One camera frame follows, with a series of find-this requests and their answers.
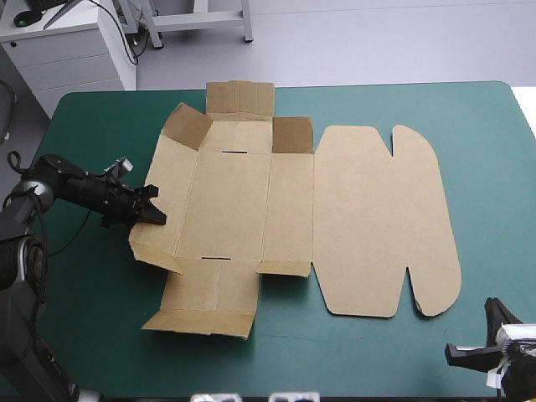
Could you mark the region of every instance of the gray floor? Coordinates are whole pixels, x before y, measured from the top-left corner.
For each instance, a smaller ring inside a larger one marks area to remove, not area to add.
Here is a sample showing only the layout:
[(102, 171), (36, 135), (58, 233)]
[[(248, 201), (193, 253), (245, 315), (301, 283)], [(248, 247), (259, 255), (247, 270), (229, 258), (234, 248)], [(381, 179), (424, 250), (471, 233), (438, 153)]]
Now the gray floor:
[[(191, 1), (154, 0), (161, 14)], [(536, 86), (536, 1), (250, 0), (255, 41), (240, 28), (165, 33), (138, 66), (140, 90), (203, 88), (209, 80), (278, 86), (502, 80)], [(213, 0), (212, 10), (240, 0)], [(15, 183), (5, 154), (33, 156), (48, 125), (4, 52), (0, 78), (21, 97), (0, 147), (0, 199)]]

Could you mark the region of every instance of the white desk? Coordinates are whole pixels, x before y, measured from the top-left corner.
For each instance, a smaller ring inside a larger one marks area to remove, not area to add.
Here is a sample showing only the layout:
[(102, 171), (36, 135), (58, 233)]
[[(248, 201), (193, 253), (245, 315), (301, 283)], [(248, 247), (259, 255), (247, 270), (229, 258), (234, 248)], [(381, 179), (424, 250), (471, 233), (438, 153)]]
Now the white desk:
[[(111, 0), (100, 4), (117, 18)], [(52, 117), (70, 92), (135, 90), (136, 66), (110, 16), (82, 2), (43, 30), (60, 7), (48, 10), (38, 23), (17, 28), (13, 17), (28, 8), (21, 0), (8, 0), (0, 19), (0, 43), (47, 115)]]

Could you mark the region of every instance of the green tabletop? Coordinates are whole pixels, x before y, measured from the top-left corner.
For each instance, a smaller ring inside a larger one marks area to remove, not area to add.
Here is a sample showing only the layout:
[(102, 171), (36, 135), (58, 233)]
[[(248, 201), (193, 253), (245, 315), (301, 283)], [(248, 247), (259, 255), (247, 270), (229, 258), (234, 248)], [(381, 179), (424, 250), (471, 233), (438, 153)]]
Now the green tabletop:
[[(204, 110), (204, 90), (67, 95), (39, 154), (55, 152), (99, 172), (127, 156), (125, 181), (143, 185), (157, 137), (183, 101)], [(134, 261), (128, 229), (92, 214), (80, 237), (50, 260), (48, 310), (39, 330), (82, 387), (111, 396), (187, 396), (318, 390), (325, 396), (492, 395), (484, 374), (449, 368), (447, 342), (482, 345), (484, 302), (498, 296), (536, 322), (536, 146), (512, 91), (497, 82), (276, 90), (278, 116), (326, 126), (376, 126), (390, 147), (396, 124), (435, 148), (463, 284), (435, 318), (415, 310), (406, 279), (391, 319), (338, 317), (317, 278), (263, 276), (250, 339), (142, 331), (158, 309), (166, 272)], [(50, 249), (85, 211), (58, 201), (46, 215)], [(2, 393), (9, 387), (0, 384)]]

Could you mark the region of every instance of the cardboard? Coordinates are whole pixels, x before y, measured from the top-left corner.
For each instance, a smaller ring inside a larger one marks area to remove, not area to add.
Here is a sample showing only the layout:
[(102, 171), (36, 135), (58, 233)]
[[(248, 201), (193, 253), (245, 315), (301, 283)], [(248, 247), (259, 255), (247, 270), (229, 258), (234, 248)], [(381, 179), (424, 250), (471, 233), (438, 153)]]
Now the cardboard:
[(392, 156), (372, 127), (330, 126), (315, 155), (314, 266), (334, 314), (392, 317), (409, 270), (426, 316), (457, 299), (461, 268), (439, 164), (396, 126)]
[(311, 120), (274, 117), (273, 84), (207, 84), (207, 114), (173, 111), (147, 175), (167, 224), (129, 239), (170, 271), (144, 328), (247, 338), (259, 274), (308, 277), (313, 261), (334, 314), (393, 316), (407, 270), (419, 310), (445, 311), (461, 270), (439, 164), (408, 127), (393, 142), (330, 126), (313, 155)]
[(179, 105), (149, 168), (167, 224), (136, 224), (129, 241), (171, 272), (144, 328), (247, 338), (259, 274), (311, 272), (312, 123), (274, 119), (268, 83), (207, 84), (207, 112)]

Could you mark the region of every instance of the white object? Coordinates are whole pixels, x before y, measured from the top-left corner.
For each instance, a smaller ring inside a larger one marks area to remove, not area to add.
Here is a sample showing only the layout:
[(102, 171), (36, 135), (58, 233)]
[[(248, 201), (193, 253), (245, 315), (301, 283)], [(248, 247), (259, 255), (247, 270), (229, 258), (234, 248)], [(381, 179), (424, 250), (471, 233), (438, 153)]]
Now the white object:
[(238, 394), (195, 394), (190, 402), (242, 402)]
[[(111, 0), (100, 4), (118, 21)], [(0, 19), (0, 43), (46, 114), (52, 117), (59, 100), (70, 92), (135, 90), (136, 66), (110, 16), (82, 2), (43, 30), (60, 8), (48, 10), (38, 23), (18, 28), (13, 17), (28, 8), (25, 2), (8, 0)]]
[(517, 86), (513, 87), (512, 91), (518, 100), (519, 107), (521, 107), (530, 129), (536, 136), (536, 87)]
[[(518, 341), (520, 339), (536, 340), (536, 325), (503, 324), (497, 331), (497, 336), (495, 337), (497, 345), (502, 348), (503, 352), (511, 341)], [(494, 389), (502, 388), (503, 377), (510, 367), (510, 364), (511, 361), (508, 359), (508, 356), (505, 355), (496, 368), (492, 368), (487, 372), (486, 385)]]
[(270, 395), (268, 402), (277, 402), (278, 400), (297, 402), (304, 399), (311, 402), (320, 402), (320, 394), (318, 392), (275, 392)]
[(163, 46), (162, 40), (158, 36), (161, 32), (236, 25), (244, 25), (245, 41), (251, 42), (253, 31), (251, 29), (250, 0), (241, 0), (241, 2), (241, 10), (209, 12), (209, 0), (193, 0), (193, 13), (158, 16), (155, 13), (152, 0), (140, 0), (143, 17), (151, 35), (152, 46), (155, 48)]

